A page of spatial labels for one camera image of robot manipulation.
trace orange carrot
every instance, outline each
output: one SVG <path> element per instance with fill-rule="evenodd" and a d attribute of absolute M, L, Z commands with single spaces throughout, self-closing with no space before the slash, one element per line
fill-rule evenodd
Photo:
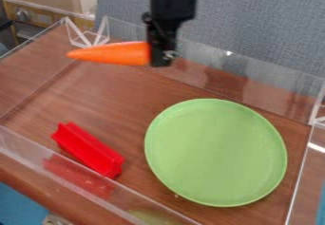
<path fill-rule="evenodd" d="M 124 42 L 72 50 L 68 58 L 103 64 L 143 66 L 150 63 L 150 46 L 146 42 Z"/>

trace wooden surface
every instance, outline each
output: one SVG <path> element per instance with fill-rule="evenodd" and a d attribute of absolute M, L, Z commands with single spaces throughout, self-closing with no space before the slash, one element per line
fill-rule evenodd
<path fill-rule="evenodd" d="M 19 81 L 23 78 L 24 83 L 21 85 L 12 79 L 8 79 L 8 83 L 1 80 L 1 85 L 12 85 L 11 91 L 4 91 L 1 100 L 9 96 L 8 98 L 17 102 L 21 95 L 25 96 L 27 92 L 31 94 L 29 85 L 33 85 L 35 79 L 27 76 L 28 74 L 40 76 L 41 69 L 35 72 L 32 69 L 27 70 L 25 66 L 29 64 L 37 66 L 37 61 L 43 60 L 50 61 L 51 64 L 62 64 L 54 59 L 59 52 L 63 53 L 63 50 L 68 49 L 63 35 L 63 28 L 58 28 L 37 41 L 37 54 L 31 53 L 35 48 L 29 45 L 5 60 L 8 69 L 4 69 L 3 74 L 5 75 L 7 70 L 9 73 L 16 70 L 16 74 L 9 76 Z M 245 87 L 239 85 L 247 83 L 245 79 L 231 74 L 205 68 L 211 74 L 210 87 L 205 89 L 205 85 L 199 84 L 201 75 L 195 75 L 195 72 L 187 75 L 187 84 L 183 84 L 175 81 L 178 77 L 182 81 L 186 77 L 185 72 L 182 73 L 177 68 L 179 66 L 187 69 L 202 67 L 185 61 L 165 69 L 94 63 L 68 66 L 67 70 L 58 75 L 56 81 L 47 84 L 12 111 L 8 112 L 8 104 L 12 103 L 0 102 L 0 110 L 3 105 L 3 111 L 7 112 L 1 119 L 3 124 L 31 140 L 62 152 L 50 135 L 56 131 L 59 122 L 78 123 L 126 157 L 123 174 L 116 181 L 203 224 L 284 224 L 310 132 L 310 128 L 304 123 L 254 108 L 270 120 L 284 137 L 288 148 L 288 172 L 274 192 L 249 205 L 237 208 L 213 208 L 175 197 L 148 169 L 143 155 L 143 138 L 148 124 L 158 114 L 173 104 L 189 99 L 226 99 L 223 95 L 211 92 L 213 81 L 219 85 L 219 78 L 223 79 L 223 92 L 231 92 L 233 98 L 237 98 L 235 94 L 242 96 Z M 261 91 L 277 91 L 269 86 L 257 85 Z M 292 93 L 280 91 L 286 97 L 285 103 L 281 102 L 280 106 L 286 104 L 289 109 L 297 98 L 292 98 Z M 310 100 L 300 98 L 300 101 L 302 106 L 300 111 L 304 113 L 304 103 L 309 103 Z M 27 171 L 11 159 L 1 157 L 0 171 L 0 178 L 5 183 L 76 224 L 100 225 L 122 222 L 115 217 L 110 223 L 112 215 L 96 205 L 83 201 L 78 195 L 71 195 L 63 187 L 59 187 L 62 192 L 55 192 L 51 187 L 58 185 L 43 178 L 37 181 L 37 174 Z"/>

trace green plate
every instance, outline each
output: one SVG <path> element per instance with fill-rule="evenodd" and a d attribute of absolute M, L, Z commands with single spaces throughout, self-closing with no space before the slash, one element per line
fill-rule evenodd
<path fill-rule="evenodd" d="M 265 197 L 288 169 L 288 151 L 270 122 L 243 105 L 217 99 L 169 107 L 148 127 L 144 152 L 169 189 L 218 207 Z"/>

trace wooden tabletop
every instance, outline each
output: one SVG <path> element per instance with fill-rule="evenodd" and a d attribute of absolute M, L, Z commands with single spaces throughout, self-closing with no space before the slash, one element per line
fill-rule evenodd
<path fill-rule="evenodd" d="M 174 196 L 147 166 L 143 138 L 150 122 L 169 106 L 195 98 L 229 99 L 225 96 L 227 93 L 231 93 L 233 99 L 239 99 L 246 85 L 253 84 L 261 92 L 268 91 L 285 98 L 285 101 L 284 98 L 278 102 L 273 100 L 274 107 L 289 109 L 292 102 L 300 101 L 304 110 L 310 99 L 297 98 L 282 89 L 185 60 L 177 61 L 173 67 L 161 69 L 96 65 L 88 62 L 70 65 L 63 53 L 71 46 L 63 36 L 64 28 L 56 28 L 3 61 L 3 125 L 66 155 L 50 136 L 56 131 L 59 122 L 78 123 L 126 157 L 123 174 L 116 181 L 202 224 L 285 224 L 310 132 L 304 123 L 253 107 L 269 119 L 284 137 L 288 172 L 269 196 L 235 208 L 203 206 Z M 51 77 L 51 67 L 66 69 L 31 97 L 35 85 Z M 202 76 L 202 71 L 209 72 L 209 83 L 198 77 Z M 217 87 L 222 94 L 213 92 Z M 11 109 L 11 105 L 20 100 L 23 103 Z M 91 201 L 72 194 L 60 184 L 4 156 L 0 159 L 0 180 L 75 224 L 127 224 Z"/>

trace gray fabric wall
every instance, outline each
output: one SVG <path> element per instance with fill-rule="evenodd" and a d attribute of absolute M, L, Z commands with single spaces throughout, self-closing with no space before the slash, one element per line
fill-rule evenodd
<path fill-rule="evenodd" d="M 148 0 L 99 0 L 103 15 L 142 25 Z M 325 77 L 325 0 L 198 0 L 190 40 Z"/>

